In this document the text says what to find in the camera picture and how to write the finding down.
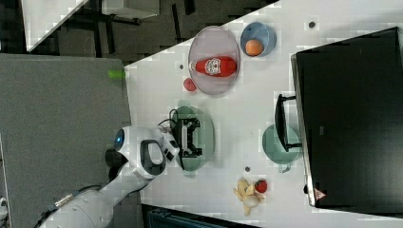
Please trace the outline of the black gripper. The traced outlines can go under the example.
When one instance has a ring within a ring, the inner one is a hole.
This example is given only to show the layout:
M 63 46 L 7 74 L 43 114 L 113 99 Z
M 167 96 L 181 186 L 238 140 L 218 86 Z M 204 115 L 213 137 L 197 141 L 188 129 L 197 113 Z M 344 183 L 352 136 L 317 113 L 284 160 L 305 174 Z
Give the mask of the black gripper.
M 182 158 L 197 158 L 202 154 L 202 149 L 193 144 L 193 133 L 200 127 L 201 124 L 197 118 L 177 120 L 174 129 Z

